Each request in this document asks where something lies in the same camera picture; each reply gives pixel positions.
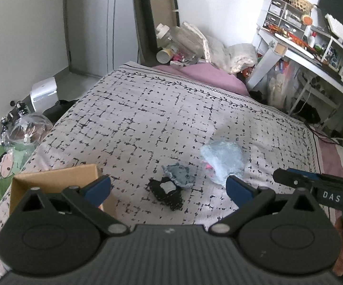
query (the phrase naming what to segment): white desk leg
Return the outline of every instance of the white desk leg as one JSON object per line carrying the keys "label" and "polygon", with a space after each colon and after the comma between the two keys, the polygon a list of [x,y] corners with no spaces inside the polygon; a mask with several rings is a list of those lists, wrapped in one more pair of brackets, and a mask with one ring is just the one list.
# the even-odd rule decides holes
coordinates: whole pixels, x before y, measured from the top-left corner
{"label": "white desk leg", "polygon": [[281,56],[269,48],[259,64],[254,68],[252,74],[247,78],[245,85],[248,91],[252,90],[271,68],[281,59]]}
{"label": "white desk leg", "polygon": [[295,107],[297,107],[299,101],[301,100],[303,93],[305,93],[306,90],[308,90],[310,88],[310,82],[308,81],[306,83],[306,85],[303,87],[301,94],[298,96],[297,100],[295,101],[294,105],[292,106],[292,108],[290,109],[288,115],[290,116],[292,114],[292,112],[294,111]]}

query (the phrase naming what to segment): light blue cloth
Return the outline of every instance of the light blue cloth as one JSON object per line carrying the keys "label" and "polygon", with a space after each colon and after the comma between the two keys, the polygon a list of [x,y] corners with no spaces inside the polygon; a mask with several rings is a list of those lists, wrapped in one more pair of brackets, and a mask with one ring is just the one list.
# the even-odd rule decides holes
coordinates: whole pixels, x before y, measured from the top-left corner
{"label": "light blue cloth", "polygon": [[190,188],[195,183],[195,176],[190,175],[190,168],[182,166],[179,163],[174,165],[162,166],[163,172],[174,182],[175,185],[182,188]]}
{"label": "light blue cloth", "polygon": [[244,156],[237,143],[213,140],[201,147],[200,153],[204,161],[214,168],[215,172],[208,172],[208,176],[213,182],[225,187],[229,176],[243,178]]}

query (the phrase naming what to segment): white plastic bag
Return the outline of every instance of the white plastic bag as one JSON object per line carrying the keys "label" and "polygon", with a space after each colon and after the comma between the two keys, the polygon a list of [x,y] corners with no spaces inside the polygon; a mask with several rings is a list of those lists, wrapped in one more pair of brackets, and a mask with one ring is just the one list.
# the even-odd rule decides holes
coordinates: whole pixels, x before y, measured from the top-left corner
{"label": "white plastic bag", "polygon": [[216,38],[207,36],[211,62],[229,74],[236,74],[257,64],[256,49],[252,44],[237,44],[225,48]]}
{"label": "white plastic bag", "polygon": [[228,61],[228,73],[237,74],[244,69],[257,64],[256,49],[252,44],[237,44],[228,47],[230,56]]}

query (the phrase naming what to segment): desk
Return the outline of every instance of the desk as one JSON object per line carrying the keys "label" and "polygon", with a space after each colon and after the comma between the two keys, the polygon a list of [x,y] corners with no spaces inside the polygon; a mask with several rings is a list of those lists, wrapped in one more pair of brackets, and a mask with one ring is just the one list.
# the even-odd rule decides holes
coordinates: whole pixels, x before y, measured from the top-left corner
{"label": "desk", "polygon": [[[285,42],[279,40],[274,35],[269,33],[269,31],[263,28],[259,30],[258,34],[261,36],[262,40],[269,45],[269,50],[266,52],[260,63],[254,68],[253,72],[245,82],[249,91],[252,90],[265,77],[265,75],[271,70],[272,67],[275,66],[275,64],[282,57],[288,57],[323,78],[325,81],[334,86],[343,94],[343,83],[341,82],[341,77],[328,66],[322,66],[317,60],[312,60],[309,57],[299,53],[299,51],[297,51],[294,47],[291,47]],[[283,45],[287,48],[286,52],[282,55],[275,52],[276,46],[278,44]],[[299,96],[294,107],[303,96],[306,88],[307,86],[304,86],[304,90]]]}

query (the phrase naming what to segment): white bedsheet with black pattern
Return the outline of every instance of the white bedsheet with black pattern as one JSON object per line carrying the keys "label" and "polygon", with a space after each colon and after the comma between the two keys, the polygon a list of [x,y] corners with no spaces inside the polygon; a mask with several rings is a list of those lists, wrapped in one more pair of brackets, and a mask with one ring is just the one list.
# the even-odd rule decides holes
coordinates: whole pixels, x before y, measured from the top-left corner
{"label": "white bedsheet with black pattern", "polygon": [[[244,180],[284,193],[276,168],[320,172],[312,133],[301,122],[254,100],[182,77],[128,63],[102,78],[56,124],[25,172],[99,164],[113,183],[119,220],[134,225],[210,225],[237,207],[202,171],[199,148],[225,137],[247,160]],[[196,173],[183,191],[181,211],[171,211],[147,188],[161,179],[161,165],[180,162]],[[9,190],[0,202],[0,229],[8,216]],[[5,274],[0,262],[0,277]]]}

